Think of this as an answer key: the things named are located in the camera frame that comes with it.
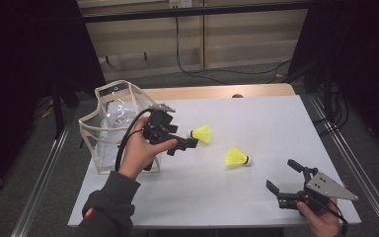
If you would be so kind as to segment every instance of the white table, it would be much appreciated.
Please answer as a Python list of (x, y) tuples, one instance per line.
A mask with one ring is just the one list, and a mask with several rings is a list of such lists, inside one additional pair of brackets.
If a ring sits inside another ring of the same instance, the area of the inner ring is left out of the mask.
[[(296, 210), (279, 209), (265, 187), (270, 180), (284, 193), (303, 188), (304, 178), (286, 165), (294, 159), (317, 167), (338, 183), (340, 177), (298, 96), (167, 101), (177, 135), (210, 124), (212, 141), (195, 149), (162, 154), (161, 173), (141, 174), (133, 204), (135, 228), (282, 227), (306, 223)], [(253, 159), (250, 167), (227, 169), (227, 148), (235, 145)], [(89, 195), (108, 176), (98, 175), (92, 162), (68, 222), (82, 220)], [(359, 223), (349, 200), (339, 200), (345, 219)]]

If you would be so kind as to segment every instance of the forearm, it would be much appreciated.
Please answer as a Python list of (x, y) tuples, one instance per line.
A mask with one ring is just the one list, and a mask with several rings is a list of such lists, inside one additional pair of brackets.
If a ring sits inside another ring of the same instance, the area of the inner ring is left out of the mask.
[(111, 172), (104, 187), (89, 195), (82, 210), (84, 219), (74, 236), (127, 236), (132, 230), (131, 202), (139, 186), (126, 176)]

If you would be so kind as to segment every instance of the person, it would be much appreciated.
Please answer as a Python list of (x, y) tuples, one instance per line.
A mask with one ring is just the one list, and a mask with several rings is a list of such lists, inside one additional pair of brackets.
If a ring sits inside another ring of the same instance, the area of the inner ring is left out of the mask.
[[(74, 230), (75, 237), (128, 236), (131, 233), (133, 225), (130, 216), (134, 213), (131, 202), (140, 187), (135, 181), (138, 174), (158, 153), (178, 144), (176, 139), (149, 144), (141, 132), (134, 132), (141, 130), (147, 121), (148, 117), (140, 118), (130, 131), (132, 135), (127, 141), (118, 172), (111, 171), (103, 188), (89, 195), (82, 209), (84, 218)], [(330, 208), (337, 211), (334, 203)], [(334, 215), (326, 213), (316, 216), (303, 202), (298, 202), (297, 207), (310, 221), (311, 231), (316, 237), (338, 236), (340, 226)]]

